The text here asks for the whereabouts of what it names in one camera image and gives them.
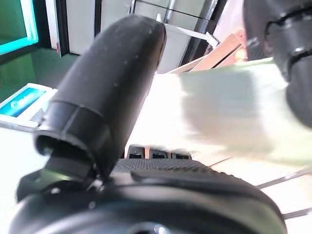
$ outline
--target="blue label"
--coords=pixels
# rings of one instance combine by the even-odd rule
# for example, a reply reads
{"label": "blue label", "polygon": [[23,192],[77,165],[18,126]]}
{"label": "blue label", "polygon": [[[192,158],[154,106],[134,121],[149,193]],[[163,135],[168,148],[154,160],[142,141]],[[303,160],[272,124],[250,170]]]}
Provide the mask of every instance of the blue label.
{"label": "blue label", "polygon": [[0,114],[18,117],[23,111],[30,107],[35,101],[38,100],[46,91],[35,89],[35,88],[26,88],[23,92],[18,94],[7,104],[0,108]]}

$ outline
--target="wooden slat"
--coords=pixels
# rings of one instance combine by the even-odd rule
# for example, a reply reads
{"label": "wooden slat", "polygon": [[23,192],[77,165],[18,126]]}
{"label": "wooden slat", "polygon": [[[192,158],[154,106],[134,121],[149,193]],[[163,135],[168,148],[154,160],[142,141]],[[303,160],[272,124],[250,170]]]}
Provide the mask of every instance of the wooden slat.
{"label": "wooden slat", "polygon": [[224,42],[218,45],[212,50],[208,56],[203,59],[196,67],[191,71],[209,70],[217,65],[224,57],[230,54],[236,47],[240,45],[236,35],[229,35]]}
{"label": "wooden slat", "polygon": [[198,58],[192,62],[189,62],[187,64],[184,64],[183,66],[175,68],[172,71],[167,72],[167,74],[180,74],[182,72],[190,70],[190,69],[194,68],[196,65],[198,65],[204,58],[206,58],[206,56],[207,55],[200,57],[200,58]]}
{"label": "wooden slat", "polygon": [[240,46],[237,50],[231,53],[225,60],[223,60],[217,67],[224,67],[228,65],[232,65],[237,62],[236,53],[241,50],[243,47]]}

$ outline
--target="green wall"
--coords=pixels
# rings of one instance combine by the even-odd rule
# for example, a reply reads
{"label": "green wall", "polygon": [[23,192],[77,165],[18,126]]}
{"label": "green wall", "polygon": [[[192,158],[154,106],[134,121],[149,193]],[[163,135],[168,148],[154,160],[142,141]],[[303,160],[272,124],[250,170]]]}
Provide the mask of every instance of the green wall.
{"label": "green wall", "polygon": [[0,43],[26,37],[20,0],[0,0]]}
{"label": "green wall", "polygon": [[57,88],[78,56],[60,58],[55,50],[37,49],[0,65],[0,102],[27,83]]}
{"label": "green wall", "polygon": [[36,83],[31,54],[0,65],[0,102],[27,83]]}

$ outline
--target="black device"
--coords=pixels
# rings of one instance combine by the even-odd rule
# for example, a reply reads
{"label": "black device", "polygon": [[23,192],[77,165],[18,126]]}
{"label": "black device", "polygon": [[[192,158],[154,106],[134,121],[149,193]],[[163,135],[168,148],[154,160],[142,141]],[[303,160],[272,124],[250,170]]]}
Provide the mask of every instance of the black device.
{"label": "black device", "polygon": [[165,41],[163,24],[132,15],[79,58],[33,133],[49,160],[21,179],[11,234],[287,233],[259,189],[191,157],[119,159]]}
{"label": "black device", "polygon": [[312,1],[245,0],[249,59],[273,57],[295,116],[312,127]]}

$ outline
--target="black rubber grip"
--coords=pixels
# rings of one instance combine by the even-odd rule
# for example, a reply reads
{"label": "black rubber grip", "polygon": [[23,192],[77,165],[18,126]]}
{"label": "black rubber grip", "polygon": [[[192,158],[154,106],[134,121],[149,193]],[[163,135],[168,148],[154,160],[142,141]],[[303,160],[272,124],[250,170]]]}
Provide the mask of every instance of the black rubber grip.
{"label": "black rubber grip", "polygon": [[34,132],[39,153],[66,141],[107,177],[124,151],[166,41],[163,24],[131,15],[100,34],[66,75]]}

